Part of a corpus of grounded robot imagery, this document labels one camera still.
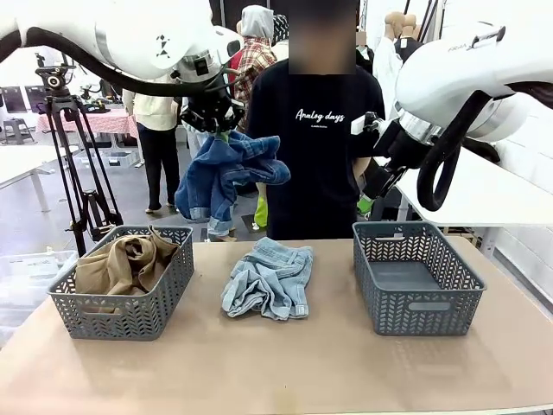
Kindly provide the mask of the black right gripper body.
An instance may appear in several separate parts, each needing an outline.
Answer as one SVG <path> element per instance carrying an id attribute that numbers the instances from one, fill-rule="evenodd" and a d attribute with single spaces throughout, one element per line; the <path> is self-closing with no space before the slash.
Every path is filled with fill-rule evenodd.
<path id="1" fill-rule="evenodd" d="M 430 145 L 416 141 L 394 119 L 380 134 L 374 156 L 388 158 L 392 169 L 419 169 L 430 149 Z"/>

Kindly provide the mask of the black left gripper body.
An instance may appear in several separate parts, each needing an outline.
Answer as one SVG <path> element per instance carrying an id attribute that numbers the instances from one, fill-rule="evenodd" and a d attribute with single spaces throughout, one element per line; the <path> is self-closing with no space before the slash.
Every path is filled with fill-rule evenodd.
<path id="1" fill-rule="evenodd" d="M 245 115 L 245 105 L 232 97 L 226 78 L 220 74 L 206 83 L 206 93 L 182 101 L 183 124 L 208 133 L 227 133 L 238 126 Z"/>

